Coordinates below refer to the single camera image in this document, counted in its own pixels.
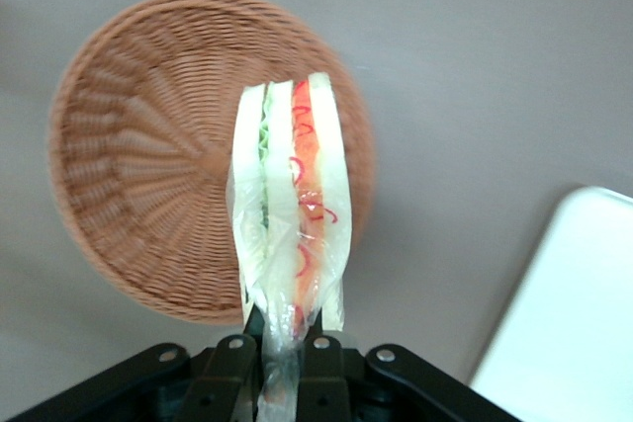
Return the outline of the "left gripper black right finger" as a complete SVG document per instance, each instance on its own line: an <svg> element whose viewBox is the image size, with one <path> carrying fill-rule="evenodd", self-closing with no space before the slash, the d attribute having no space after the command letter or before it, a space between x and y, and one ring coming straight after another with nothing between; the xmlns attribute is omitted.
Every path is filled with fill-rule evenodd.
<svg viewBox="0 0 633 422"><path fill-rule="evenodd" d="M321 320L300 354L298 421L515 421L517 418L397 344L366 354Z"/></svg>

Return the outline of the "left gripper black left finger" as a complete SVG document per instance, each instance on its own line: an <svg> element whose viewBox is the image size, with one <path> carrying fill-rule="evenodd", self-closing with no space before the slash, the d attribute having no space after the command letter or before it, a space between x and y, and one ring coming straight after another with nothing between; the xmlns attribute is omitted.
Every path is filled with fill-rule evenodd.
<svg viewBox="0 0 633 422"><path fill-rule="evenodd" d="M252 421L263 317L191 356L154 345L13 416L13 421Z"/></svg>

